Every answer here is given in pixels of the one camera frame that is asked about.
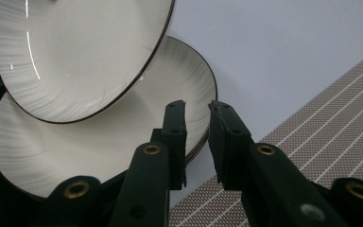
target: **plate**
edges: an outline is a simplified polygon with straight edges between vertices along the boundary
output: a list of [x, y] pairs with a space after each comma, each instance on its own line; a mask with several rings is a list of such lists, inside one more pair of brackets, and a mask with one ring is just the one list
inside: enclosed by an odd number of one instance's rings
[[0, 0], [0, 74], [30, 115], [72, 123], [111, 106], [157, 51], [174, 0]]
[[105, 112], [75, 124], [49, 124], [31, 117], [5, 94], [0, 101], [0, 171], [15, 186], [47, 197], [62, 181], [88, 175], [106, 182], [129, 167], [135, 149], [161, 128], [166, 104], [184, 100], [186, 158], [207, 139], [208, 104], [216, 81], [190, 46], [165, 38], [135, 89]]

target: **gray mat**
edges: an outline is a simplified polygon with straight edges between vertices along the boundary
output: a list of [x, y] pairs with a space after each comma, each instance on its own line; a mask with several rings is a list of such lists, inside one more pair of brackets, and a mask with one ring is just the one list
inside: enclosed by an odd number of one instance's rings
[[[261, 140], [281, 148], [311, 181], [363, 179], [363, 61]], [[250, 226], [240, 193], [216, 177], [170, 211], [169, 226]]]

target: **stacked plates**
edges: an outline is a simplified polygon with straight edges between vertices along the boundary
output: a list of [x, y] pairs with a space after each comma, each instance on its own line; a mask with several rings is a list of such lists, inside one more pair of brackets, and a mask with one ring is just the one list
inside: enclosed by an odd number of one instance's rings
[[0, 0], [0, 171], [47, 197], [62, 181], [105, 182], [186, 102], [186, 159], [206, 141], [216, 81], [167, 37], [174, 1]]

